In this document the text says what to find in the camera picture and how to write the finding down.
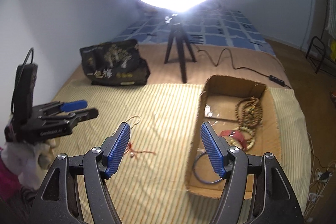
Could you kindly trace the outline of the left gloved hand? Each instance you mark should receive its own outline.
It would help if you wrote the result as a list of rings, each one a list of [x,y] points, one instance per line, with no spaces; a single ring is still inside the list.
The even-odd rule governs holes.
[[[18,176],[21,185],[37,190],[55,159],[54,149],[58,139],[49,139],[42,143],[6,143],[1,152],[5,167]]]

